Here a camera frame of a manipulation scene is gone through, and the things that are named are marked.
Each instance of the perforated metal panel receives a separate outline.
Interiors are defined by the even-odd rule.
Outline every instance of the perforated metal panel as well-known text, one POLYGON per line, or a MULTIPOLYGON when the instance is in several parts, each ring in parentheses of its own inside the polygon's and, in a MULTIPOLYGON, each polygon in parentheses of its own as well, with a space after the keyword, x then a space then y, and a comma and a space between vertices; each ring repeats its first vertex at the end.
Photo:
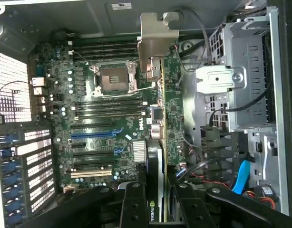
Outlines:
POLYGON ((31 121, 27 65, 0 53, 0 89, 0 114, 5 122, 31 121), (22 82, 3 87, 13 81, 22 82))

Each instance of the screw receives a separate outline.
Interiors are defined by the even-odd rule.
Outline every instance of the screw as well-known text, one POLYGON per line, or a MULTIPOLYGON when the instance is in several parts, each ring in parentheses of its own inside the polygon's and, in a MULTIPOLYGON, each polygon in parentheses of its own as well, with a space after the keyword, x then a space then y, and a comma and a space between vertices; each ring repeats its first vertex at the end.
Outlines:
POLYGON ((180 188, 186 188, 187 184, 179 184, 180 188))
POLYGON ((234 82, 239 82, 241 80, 241 76, 240 74, 234 74, 233 75, 233 81, 234 82))
POLYGON ((101 193, 106 193, 106 192, 108 192, 109 191, 109 188, 103 188, 100 192, 101 193))
POLYGON ((213 192, 213 193, 220 193, 221 190, 220 190, 220 189, 213 188, 213 189, 212 189, 212 192, 213 192))

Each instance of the motherboard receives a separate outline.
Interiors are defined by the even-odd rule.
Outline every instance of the motherboard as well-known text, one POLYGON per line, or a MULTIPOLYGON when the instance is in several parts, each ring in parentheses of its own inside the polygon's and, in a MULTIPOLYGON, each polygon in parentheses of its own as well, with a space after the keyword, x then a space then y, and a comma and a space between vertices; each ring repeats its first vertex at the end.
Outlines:
POLYGON ((146 139, 160 141, 165 164, 183 159, 175 53, 161 59, 157 80, 141 73, 133 37, 42 43, 38 55, 36 76, 46 74, 49 99, 43 103, 61 188, 116 189, 134 181, 136 165, 145 163, 146 139))

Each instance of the white sticker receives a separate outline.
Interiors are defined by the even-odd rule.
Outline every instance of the white sticker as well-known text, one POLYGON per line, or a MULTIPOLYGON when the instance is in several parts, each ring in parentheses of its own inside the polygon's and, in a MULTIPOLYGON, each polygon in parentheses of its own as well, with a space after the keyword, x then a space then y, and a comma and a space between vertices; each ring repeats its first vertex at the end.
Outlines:
POLYGON ((273 195, 270 187, 262 187, 262 190, 264 191, 265 195, 273 195))
POLYGON ((126 137, 128 140, 132 140, 132 138, 131 138, 129 135, 125 135, 125 137, 126 137))
POLYGON ((152 118, 146 118, 146 124, 152 124, 152 118))
POLYGON ((119 4, 111 4, 113 10, 129 10, 132 9, 131 3, 119 3, 119 4))

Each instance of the blue pcie slot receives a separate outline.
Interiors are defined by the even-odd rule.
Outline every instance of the blue pcie slot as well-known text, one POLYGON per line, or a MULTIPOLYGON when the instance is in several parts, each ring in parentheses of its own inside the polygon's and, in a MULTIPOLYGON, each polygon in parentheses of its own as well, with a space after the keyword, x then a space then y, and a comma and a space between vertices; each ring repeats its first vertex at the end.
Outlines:
POLYGON ((123 127, 120 130, 111 132, 98 132, 98 133, 76 133, 71 135, 71 139, 86 139, 86 138, 103 138, 103 137, 115 137, 117 134, 123 131, 123 127))

